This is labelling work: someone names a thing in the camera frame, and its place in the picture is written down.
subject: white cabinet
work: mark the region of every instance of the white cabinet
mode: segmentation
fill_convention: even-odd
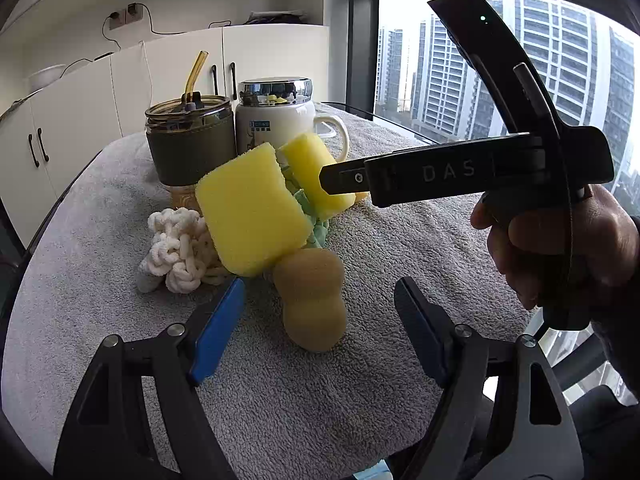
[[[28,101],[0,125],[0,199],[27,247],[56,201]]]
[[[261,77],[309,77],[314,85],[313,100],[327,100],[327,27],[288,23],[240,25],[224,27],[222,39],[229,98],[234,94],[234,66],[236,84]]]
[[[144,130],[145,110],[149,106],[180,98],[201,50],[209,55],[194,89],[203,95],[215,94],[212,73],[215,65],[218,94],[224,94],[219,28],[165,36],[111,56],[113,92],[123,136]]]
[[[45,167],[58,195],[101,149],[122,136],[109,57],[65,75],[28,102],[33,124],[42,130],[49,156]]]

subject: metal screw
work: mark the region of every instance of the metal screw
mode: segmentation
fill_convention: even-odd
[[[166,329],[166,332],[171,337],[178,337],[179,335],[184,334],[184,325],[180,323],[174,323]]]
[[[533,348],[535,345],[538,344],[538,342],[535,339],[533,339],[532,336],[530,336],[529,334],[521,335],[520,341],[522,341],[522,344],[527,348]]]
[[[456,325],[456,335],[460,337],[471,337],[471,327],[465,324]]]
[[[108,335],[102,340],[102,346],[106,346],[110,348],[112,346],[116,346],[118,344],[118,336],[115,334]]]

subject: human hand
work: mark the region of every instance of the human hand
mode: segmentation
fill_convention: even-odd
[[[574,205],[574,258],[567,306],[590,306],[603,301],[603,289],[624,285],[635,273],[640,253],[636,225],[613,195],[600,185],[586,189],[588,198]],[[564,223],[562,208],[528,211],[516,216],[508,232],[495,225],[484,203],[471,213],[475,229],[491,231],[487,248],[498,272],[530,310],[542,290],[540,258],[535,254],[562,254]]]

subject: white mug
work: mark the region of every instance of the white mug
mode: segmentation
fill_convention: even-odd
[[[311,101],[299,104],[236,107],[236,145],[238,155],[269,142],[276,150],[300,134],[315,131],[316,124],[331,124],[342,137],[342,151],[337,162],[349,155],[349,134],[340,117],[316,114]],[[283,163],[281,155],[278,161]]]

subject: gray towel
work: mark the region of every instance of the gray towel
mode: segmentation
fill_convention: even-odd
[[[412,144],[319,108],[346,122],[351,158]],[[507,340],[522,332],[527,312],[494,269],[486,233],[469,227],[477,198],[386,209],[367,200],[331,221],[328,248],[346,268],[349,320],[330,352],[295,346],[273,285],[248,280],[245,313],[215,375],[198,389],[239,478],[342,478],[423,436],[441,390],[422,373],[394,309],[402,276],[413,276],[454,322]],[[102,338],[155,336],[212,297],[208,285],[188,296],[164,285],[136,290],[136,267],[150,245],[146,218],[168,204],[145,136],[119,139],[76,181],[27,270],[6,340],[2,408],[50,471],[66,412]],[[145,396],[158,455],[176,468],[151,380]]]

